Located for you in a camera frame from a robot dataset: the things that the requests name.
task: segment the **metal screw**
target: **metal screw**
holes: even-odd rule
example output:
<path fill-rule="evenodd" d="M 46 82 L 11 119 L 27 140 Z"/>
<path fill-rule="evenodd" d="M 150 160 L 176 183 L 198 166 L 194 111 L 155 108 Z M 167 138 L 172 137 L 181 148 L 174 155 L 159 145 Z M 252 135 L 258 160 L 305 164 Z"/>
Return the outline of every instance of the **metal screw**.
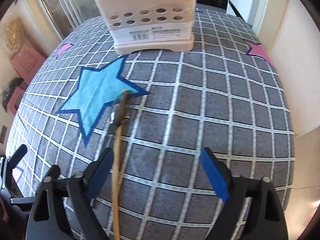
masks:
<path fill-rule="evenodd" d="M 264 182 L 266 182 L 266 183 L 269 183 L 269 182 L 271 181 L 271 179 L 270 179 L 269 177 L 267 177 L 267 176 L 264 176 L 264 177 L 262 178 L 262 180 L 263 180 Z"/>
<path fill-rule="evenodd" d="M 84 173 L 82 171 L 77 171 L 73 176 L 77 179 L 83 177 Z"/>
<path fill-rule="evenodd" d="M 232 174 L 232 177 L 235 177 L 235 178 L 239 178 L 241 176 L 241 174 L 237 171 L 232 171 L 231 174 Z"/>
<path fill-rule="evenodd" d="M 50 182 L 51 181 L 51 177 L 47 176 L 43 179 L 43 182 Z"/>

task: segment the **barcode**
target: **barcode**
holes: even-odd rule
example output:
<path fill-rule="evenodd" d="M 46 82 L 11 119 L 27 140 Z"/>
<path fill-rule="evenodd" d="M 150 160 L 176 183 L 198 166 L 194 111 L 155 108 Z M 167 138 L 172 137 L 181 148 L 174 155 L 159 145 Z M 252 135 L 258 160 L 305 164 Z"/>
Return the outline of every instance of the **barcode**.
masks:
<path fill-rule="evenodd" d="M 148 40 L 149 39 L 149 34 L 137 34 L 137 35 L 132 35 L 134 41 L 138 40 Z"/>

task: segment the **wooden stick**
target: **wooden stick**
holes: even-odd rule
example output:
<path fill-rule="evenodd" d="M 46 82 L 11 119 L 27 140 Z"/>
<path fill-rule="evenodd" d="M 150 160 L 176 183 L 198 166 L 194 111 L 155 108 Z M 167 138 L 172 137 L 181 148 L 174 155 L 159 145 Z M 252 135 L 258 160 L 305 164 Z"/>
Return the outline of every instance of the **wooden stick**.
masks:
<path fill-rule="evenodd" d="M 114 160 L 112 165 L 112 214 L 113 214 L 113 231 L 115 233 L 115 240 L 120 240 L 118 194 L 119 194 L 121 136 L 122 136 L 122 124 L 116 130 L 116 139 L 115 139 L 115 144 L 113 145 Z"/>

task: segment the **glass door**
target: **glass door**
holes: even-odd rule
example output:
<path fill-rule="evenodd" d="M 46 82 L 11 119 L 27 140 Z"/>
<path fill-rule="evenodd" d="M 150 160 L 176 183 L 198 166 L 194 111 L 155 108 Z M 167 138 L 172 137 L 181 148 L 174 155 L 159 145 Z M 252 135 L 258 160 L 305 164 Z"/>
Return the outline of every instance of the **glass door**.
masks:
<path fill-rule="evenodd" d="M 41 0 L 62 38 L 84 21 L 99 16 L 94 0 Z"/>

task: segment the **basket hole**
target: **basket hole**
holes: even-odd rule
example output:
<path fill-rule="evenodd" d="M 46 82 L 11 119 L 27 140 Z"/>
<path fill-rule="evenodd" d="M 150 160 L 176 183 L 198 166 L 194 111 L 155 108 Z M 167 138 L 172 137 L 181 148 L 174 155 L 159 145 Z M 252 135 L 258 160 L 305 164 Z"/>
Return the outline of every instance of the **basket hole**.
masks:
<path fill-rule="evenodd" d="M 172 11 L 174 11 L 174 12 L 182 12 L 183 9 L 182 8 L 174 8 Z"/>
<path fill-rule="evenodd" d="M 158 17 L 157 20 L 158 21 L 165 21 L 167 18 L 166 17 Z"/>
<path fill-rule="evenodd" d="M 157 9 L 157 10 L 156 10 L 157 13 L 163 13 L 163 12 L 165 12 L 165 11 L 166 11 L 166 9 L 163 9 L 163 8 L 160 8 L 160 9 Z"/>
<path fill-rule="evenodd" d="M 149 13 L 148 10 L 142 10 L 142 11 L 140 11 L 140 14 L 148 14 L 148 13 Z"/>
<path fill-rule="evenodd" d="M 173 19 L 179 21 L 179 20 L 182 20 L 183 17 L 182 16 L 175 16 Z"/>

